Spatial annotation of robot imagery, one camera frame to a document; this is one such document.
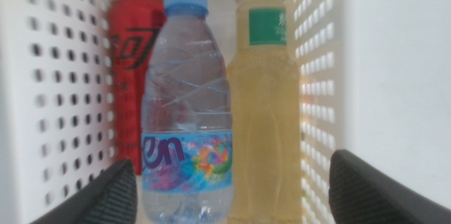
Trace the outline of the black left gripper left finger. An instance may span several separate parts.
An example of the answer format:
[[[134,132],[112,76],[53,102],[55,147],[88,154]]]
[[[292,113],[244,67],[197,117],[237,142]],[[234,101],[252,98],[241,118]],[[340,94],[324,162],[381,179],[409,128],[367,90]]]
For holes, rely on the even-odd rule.
[[[136,175],[132,162],[125,159],[33,224],[134,224],[136,219]]]

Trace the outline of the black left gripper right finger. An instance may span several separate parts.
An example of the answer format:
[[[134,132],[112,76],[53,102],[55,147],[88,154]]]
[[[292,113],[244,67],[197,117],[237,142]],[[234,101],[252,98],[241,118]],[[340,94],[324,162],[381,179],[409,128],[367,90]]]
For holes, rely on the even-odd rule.
[[[450,209],[405,187],[348,150],[330,161],[328,203],[336,223],[450,224]]]

